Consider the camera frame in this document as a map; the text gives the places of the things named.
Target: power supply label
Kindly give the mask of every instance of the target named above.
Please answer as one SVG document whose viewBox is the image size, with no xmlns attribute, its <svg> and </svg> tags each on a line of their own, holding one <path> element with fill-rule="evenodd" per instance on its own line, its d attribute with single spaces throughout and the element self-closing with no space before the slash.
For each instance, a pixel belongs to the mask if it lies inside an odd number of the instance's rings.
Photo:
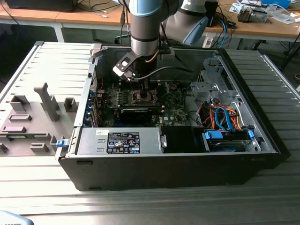
<svg viewBox="0 0 300 225">
<path fill-rule="evenodd" d="M 140 149 L 139 132 L 108 133 L 108 154 L 138 154 Z"/>
</svg>

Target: motherboard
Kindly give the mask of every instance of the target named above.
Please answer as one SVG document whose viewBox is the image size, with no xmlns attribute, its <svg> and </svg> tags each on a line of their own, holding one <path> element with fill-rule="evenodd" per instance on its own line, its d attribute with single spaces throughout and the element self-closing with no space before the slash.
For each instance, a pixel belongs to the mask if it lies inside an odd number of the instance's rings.
<svg viewBox="0 0 300 225">
<path fill-rule="evenodd" d="M 190 125 L 183 107 L 186 85 L 158 82 L 142 95 L 139 89 L 111 84 L 98 91 L 102 127 L 158 127 Z"/>
</svg>

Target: blue cable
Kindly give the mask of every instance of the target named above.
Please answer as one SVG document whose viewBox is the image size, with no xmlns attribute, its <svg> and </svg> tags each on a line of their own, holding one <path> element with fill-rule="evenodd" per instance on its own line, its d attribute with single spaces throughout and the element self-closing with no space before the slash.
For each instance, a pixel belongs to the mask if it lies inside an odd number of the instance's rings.
<svg viewBox="0 0 300 225">
<path fill-rule="evenodd" d="M 221 20 L 221 19 L 219 19 L 219 21 L 221 21 L 221 23 L 223 24 L 223 27 L 224 27 L 224 37 L 223 37 L 223 41 L 222 41 L 222 43 L 221 43 L 221 45 L 220 45 L 220 47 L 219 47 L 219 48 L 221 48 L 221 47 L 223 46 L 223 44 L 224 44 L 225 39 L 226 39 L 227 29 L 226 29 L 226 25 L 225 25 L 224 21 Z"/>
<path fill-rule="evenodd" d="M 216 124 L 217 124 L 223 131 L 226 131 L 226 129 L 225 129 L 225 128 L 219 123 L 219 121 L 218 121 L 218 112 L 219 112 L 221 109 L 223 109 L 223 111 L 225 112 L 225 117 L 226 117 L 226 122 L 227 122 L 228 128 L 229 128 L 230 130 L 232 130 L 232 131 L 235 131 L 233 125 L 232 125 L 231 122 L 230 122 L 230 119 L 229 119 L 229 113 L 228 113 L 228 111 L 227 111 L 225 108 L 223 108 L 223 107 L 219 107 L 219 108 L 216 109 L 216 111 L 215 111 L 215 121 L 216 121 Z"/>
</svg>

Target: black box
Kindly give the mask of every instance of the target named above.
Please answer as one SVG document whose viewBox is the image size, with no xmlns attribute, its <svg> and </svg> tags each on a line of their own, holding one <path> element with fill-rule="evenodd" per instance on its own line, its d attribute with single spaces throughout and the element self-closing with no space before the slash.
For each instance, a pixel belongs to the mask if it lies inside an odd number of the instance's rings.
<svg viewBox="0 0 300 225">
<path fill-rule="evenodd" d="M 43 9 L 72 12 L 78 0 L 5 0 L 10 8 Z"/>
<path fill-rule="evenodd" d="M 207 27 L 212 27 L 214 25 L 213 19 L 215 17 L 216 9 L 218 7 L 218 1 L 217 0 L 206 0 L 204 6 L 206 8 L 206 16 L 208 17 Z"/>
</svg>

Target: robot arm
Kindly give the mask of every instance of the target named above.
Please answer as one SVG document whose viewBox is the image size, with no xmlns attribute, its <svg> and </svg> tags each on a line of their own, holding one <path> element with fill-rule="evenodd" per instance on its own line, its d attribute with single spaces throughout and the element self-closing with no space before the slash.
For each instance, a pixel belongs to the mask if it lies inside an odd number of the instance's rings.
<svg viewBox="0 0 300 225">
<path fill-rule="evenodd" d="M 131 0 L 132 51 L 116 64 L 113 71 L 123 80 L 141 78 L 153 71 L 157 65 L 156 56 L 160 53 L 161 23 L 168 38 L 186 45 L 195 44 L 208 22 L 204 3 L 205 0 Z M 146 88 L 147 84 L 142 84 L 142 89 Z"/>
</svg>

